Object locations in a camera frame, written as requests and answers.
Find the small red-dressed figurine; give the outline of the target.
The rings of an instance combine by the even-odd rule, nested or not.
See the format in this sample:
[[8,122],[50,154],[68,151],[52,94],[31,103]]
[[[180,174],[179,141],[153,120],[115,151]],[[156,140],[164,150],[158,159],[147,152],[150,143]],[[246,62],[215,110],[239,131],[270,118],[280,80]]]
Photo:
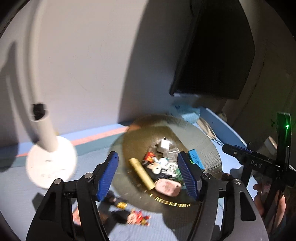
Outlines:
[[141,225],[149,226],[149,215],[143,215],[142,211],[137,211],[132,209],[128,210],[118,210],[112,213],[113,217],[117,222],[125,225]]

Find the amber ribbed glass plate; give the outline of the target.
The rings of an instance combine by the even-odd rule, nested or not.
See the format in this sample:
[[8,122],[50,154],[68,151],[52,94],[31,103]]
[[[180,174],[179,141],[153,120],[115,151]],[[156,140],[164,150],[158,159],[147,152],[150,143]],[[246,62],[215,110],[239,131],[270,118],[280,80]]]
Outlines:
[[[131,205],[146,211],[160,213],[166,206],[186,208],[194,203],[177,166],[179,152],[195,150],[204,172],[217,179],[223,173],[220,155],[210,139],[191,123],[169,115],[137,118],[111,149],[119,155],[112,186]],[[171,197],[156,189],[147,189],[130,164],[132,158],[139,161],[153,182],[178,182],[178,195]]]

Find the red lighter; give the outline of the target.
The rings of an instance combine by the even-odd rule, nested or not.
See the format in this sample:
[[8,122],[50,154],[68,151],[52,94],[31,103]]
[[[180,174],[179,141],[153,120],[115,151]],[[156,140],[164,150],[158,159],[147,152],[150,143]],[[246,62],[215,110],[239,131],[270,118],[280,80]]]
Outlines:
[[148,163],[155,162],[156,155],[153,152],[147,152],[144,156],[143,161]]

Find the black fashion lighter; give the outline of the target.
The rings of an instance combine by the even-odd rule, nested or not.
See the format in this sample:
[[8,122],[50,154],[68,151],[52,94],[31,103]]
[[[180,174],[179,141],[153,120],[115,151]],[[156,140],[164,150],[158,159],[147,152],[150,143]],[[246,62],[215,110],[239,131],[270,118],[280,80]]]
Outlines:
[[103,199],[104,203],[115,206],[119,209],[125,209],[128,205],[127,200],[122,197],[116,196],[113,191],[109,190],[106,197]]

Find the clear correction tape dispenser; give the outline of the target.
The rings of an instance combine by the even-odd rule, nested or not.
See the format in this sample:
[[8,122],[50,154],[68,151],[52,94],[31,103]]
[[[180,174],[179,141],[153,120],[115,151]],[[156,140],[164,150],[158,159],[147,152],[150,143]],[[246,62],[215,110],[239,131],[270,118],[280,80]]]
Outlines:
[[180,150],[177,147],[175,147],[170,150],[164,151],[163,157],[166,158],[170,162],[176,162],[179,152],[180,152]]

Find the white USB charger cube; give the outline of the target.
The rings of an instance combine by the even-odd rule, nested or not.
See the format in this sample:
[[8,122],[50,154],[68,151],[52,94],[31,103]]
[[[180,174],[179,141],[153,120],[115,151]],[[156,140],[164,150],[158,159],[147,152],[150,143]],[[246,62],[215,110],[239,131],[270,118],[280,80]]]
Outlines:
[[158,143],[158,152],[163,153],[170,149],[171,142],[167,138],[162,138]]

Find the beige face mask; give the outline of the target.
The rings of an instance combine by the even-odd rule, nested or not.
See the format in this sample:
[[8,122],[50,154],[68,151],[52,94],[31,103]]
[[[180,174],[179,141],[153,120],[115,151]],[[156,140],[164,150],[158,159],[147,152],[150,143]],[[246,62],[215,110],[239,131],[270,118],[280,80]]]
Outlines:
[[206,134],[206,136],[210,139],[215,141],[218,145],[222,146],[223,143],[218,140],[216,134],[214,133],[213,129],[210,127],[210,125],[203,119],[199,118],[197,120],[197,125],[201,128],[201,130]]

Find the white desk lamp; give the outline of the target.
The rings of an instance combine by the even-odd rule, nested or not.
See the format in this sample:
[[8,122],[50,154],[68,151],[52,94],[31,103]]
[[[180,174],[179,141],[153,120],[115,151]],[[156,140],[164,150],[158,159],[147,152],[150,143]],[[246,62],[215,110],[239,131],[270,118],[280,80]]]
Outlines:
[[52,183],[67,181],[75,173],[77,152],[72,143],[57,136],[50,113],[43,103],[39,82],[38,43],[41,18],[46,1],[33,1],[23,47],[23,73],[28,96],[32,104],[30,114],[25,113],[33,130],[34,145],[26,157],[26,172],[37,186],[48,189]]

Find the yellow lighter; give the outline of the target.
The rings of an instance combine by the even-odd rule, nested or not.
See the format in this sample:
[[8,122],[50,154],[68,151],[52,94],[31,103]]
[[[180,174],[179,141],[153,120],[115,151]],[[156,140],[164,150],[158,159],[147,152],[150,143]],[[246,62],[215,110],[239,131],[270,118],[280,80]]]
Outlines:
[[155,184],[153,180],[150,178],[148,173],[145,171],[141,163],[137,158],[129,159],[129,163],[134,168],[135,172],[138,174],[139,178],[142,180],[143,184],[146,186],[148,190],[152,190],[155,188]]

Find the pink speckled eraser case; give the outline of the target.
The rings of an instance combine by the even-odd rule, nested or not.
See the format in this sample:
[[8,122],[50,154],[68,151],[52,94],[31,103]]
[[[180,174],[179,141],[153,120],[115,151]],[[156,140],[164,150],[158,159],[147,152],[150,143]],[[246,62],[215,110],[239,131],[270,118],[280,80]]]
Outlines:
[[179,182],[164,178],[157,180],[154,184],[157,192],[169,197],[178,196],[182,188]]

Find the black monitor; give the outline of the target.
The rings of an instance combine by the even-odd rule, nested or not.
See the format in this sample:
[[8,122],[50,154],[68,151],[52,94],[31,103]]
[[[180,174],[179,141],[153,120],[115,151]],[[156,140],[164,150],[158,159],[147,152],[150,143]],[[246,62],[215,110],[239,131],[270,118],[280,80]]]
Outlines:
[[201,1],[169,93],[239,99],[254,56],[253,35],[240,1]]

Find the black-haired chibi figurine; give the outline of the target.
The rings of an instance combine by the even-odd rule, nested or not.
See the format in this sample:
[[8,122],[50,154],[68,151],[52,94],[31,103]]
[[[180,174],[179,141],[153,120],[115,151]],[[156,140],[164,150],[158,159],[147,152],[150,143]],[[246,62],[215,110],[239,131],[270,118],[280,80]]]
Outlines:
[[154,182],[162,178],[170,180],[181,178],[177,163],[169,162],[166,158],[160,158],[153,163],[143,162],[142,166]]

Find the blue lighter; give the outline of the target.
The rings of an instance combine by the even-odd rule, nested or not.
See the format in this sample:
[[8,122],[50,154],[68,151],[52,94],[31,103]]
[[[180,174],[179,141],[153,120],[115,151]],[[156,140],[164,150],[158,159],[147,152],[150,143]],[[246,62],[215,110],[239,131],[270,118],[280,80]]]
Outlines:
[[199,168],[204,171],[204,166],[202,164],[202,161],[200,160],[198,153],[195,149],[189,150],[188,152],[189,155],[189,159],[191,161],[191,163],[196,164],[199,166]]

